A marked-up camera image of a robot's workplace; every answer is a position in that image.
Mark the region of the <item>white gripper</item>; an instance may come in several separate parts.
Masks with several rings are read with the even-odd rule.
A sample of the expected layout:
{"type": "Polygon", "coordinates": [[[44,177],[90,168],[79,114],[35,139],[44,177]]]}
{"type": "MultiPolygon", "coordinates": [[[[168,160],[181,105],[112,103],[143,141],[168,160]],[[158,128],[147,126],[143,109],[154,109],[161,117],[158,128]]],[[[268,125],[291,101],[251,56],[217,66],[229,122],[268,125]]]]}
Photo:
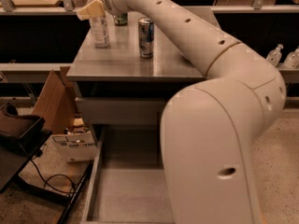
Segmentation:
{"type": "Polygon", "coordinates": [[[106,11],[115,16],[128,13],[130,8],[124,0],[92,0],[86,6],[77,11],[77,16],[81,21],[93,19],[96,17],[103,17],[106,11]]]}

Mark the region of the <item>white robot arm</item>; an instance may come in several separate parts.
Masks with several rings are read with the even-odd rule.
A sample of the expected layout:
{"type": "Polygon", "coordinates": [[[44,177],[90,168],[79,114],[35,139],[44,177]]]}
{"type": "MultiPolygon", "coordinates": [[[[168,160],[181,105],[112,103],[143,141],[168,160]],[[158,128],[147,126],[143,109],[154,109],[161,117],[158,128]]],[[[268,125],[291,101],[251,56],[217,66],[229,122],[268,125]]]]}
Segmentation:
{"type": "Polygon", "coordinates": [[[280,72],[246,44],[171,0],[95,0],[88,20],[136,11],[206,77],[176,93],[161,119],[164,173],[176,224],[263,224],[251,146],[286,100],[280,72]]]}

